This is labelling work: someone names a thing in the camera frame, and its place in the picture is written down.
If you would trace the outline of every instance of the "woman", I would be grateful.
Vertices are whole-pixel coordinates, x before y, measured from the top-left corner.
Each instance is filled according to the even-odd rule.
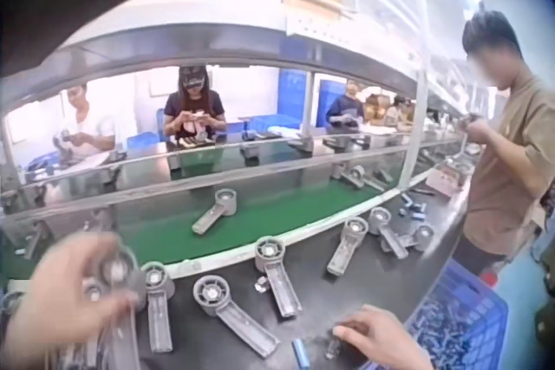
[[[178,91],[164,108],[164,134],[175,139],[195,137],[206,131],[225,131],[225,111],[219,94],[210,89],[206,66],[180,67]]]
[[[326,113],[326,120],[333,127],[358,127],[357,118],[364,117],[362,102],[356,98],[361,91],[356,81],[347,80],[345,95],[341,95]]]
[[[383,124],[387,127],[397,127],[402,118],[402,110],[405,106],[405,99],[397,95],[393,99],[393,104],[389,106],[388,111],[385,113]]]

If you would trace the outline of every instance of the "hand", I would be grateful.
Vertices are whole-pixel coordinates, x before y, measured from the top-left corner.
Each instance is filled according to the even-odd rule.
[[[73,146],[78,147],[81,146],[83,143],[91,143],[93,141],[93,137],[90,134],[79,132],[69,135],[68,140]]]
[[[350,121],[356,121],[355,116],[352,114],[342,114],[341,115],[341,122],[342,123],[349,123]]]
[[[489,142],[494,130],[483,119],[478,119],[467,124],[465,129],[468,135],[468,141],[485,145]]]
[[[358,348],[369,360],[395,370],[433,370],[428,353],[414,341],[397,317],[364,305],[358,313],[333,328],[340,340]]]
[[[88,341],[132,307],[134,294],[114,293],[98,302],[83,294],[91,263],[117,246],[115,234],[83,232],[49,250],[8,326],[4,352],[13,367],[40,360],[52,348]]]
[[[193,113],[191,112],[186,112],[186,111],[182,111],[181,113],[178,114],[178,116],[175,118],[175,123],[177,124],[177,126],[179,128],[181,128],[181,125],[183,123],[186,123],[188,121],[193,121],[195,119],[195,116]]]

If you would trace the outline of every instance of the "metal rail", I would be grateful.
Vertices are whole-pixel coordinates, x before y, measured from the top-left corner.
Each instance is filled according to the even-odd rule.
[[[436,142],[424,142],[421,147],[448,145],[457,142],[458,139],[439,140]],[[54,204],[50,207],[37,208],[34,210],[22,211],[11,214],[4,218],[6,224],[9,223],[33,223],[39,219],[45,219],[55,215],[68,214],[78,211],[93,210],[99,207],[105,207],[111,204],[126,203],[143,198],[157,197],[170,192],[188,191],[195,188],[202,188],[221,184],[222,182],[232,182],[242,179],[252,179],[264,175],[272,175],[274,173],[295,171],[299,169],[312,168],[320,165],[341,163],[349,160],[370,158],[374,156],[386,155],[390,153],[398,153],[408,150],[408,145],[391,146],[380,149],[370,149],[368,151],[360,151],[355,153],[337,153],[331,155],[322,155],[311,159],[299,159],[294,161],[279,162],[266,166],[254,166],[240,169],[234,169],[225,172],[215,172],[207,175],[180,179],[163,184],[146,185],[131,190],[116,191],[106,195],[98,195],[94,197],[84,198],[83,200],[68,201],[65,203]]]

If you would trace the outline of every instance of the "blue plastic basket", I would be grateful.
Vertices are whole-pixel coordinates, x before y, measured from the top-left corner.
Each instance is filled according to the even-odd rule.
[[[506,302],[450,260],[407,328],[438,370],[496,370],[507,317]],[[364,368],[386,367],[368,364]]]
[[[251,118],[249,128],[257,132],[267,132],[272,126],[289,127],[298,129],[301,122],[294,117],[285,114],[268,114],[266,116],[254,116]]]

